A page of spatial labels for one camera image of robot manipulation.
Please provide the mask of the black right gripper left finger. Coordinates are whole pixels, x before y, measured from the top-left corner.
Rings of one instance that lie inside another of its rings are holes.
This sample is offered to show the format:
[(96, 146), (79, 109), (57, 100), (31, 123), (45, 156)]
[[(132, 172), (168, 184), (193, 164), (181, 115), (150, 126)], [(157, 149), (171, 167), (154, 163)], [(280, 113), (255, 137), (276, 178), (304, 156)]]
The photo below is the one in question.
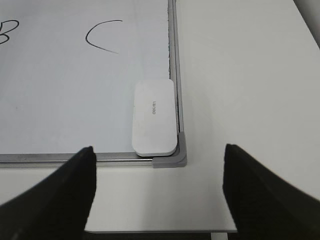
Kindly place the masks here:
[(85, 147), (44, 180), (0, 206), (2, 240), (81, 240), (97, 188), (97, 156)]

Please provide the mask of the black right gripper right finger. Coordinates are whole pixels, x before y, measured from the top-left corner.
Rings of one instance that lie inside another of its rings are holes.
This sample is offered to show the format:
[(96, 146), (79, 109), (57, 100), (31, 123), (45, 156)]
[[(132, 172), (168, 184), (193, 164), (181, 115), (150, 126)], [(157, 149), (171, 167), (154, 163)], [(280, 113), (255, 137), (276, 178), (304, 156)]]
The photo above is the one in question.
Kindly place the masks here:
[(223, 194), (238, 240), (318, 240), (320, 202), (235, 144), (224, 152)]

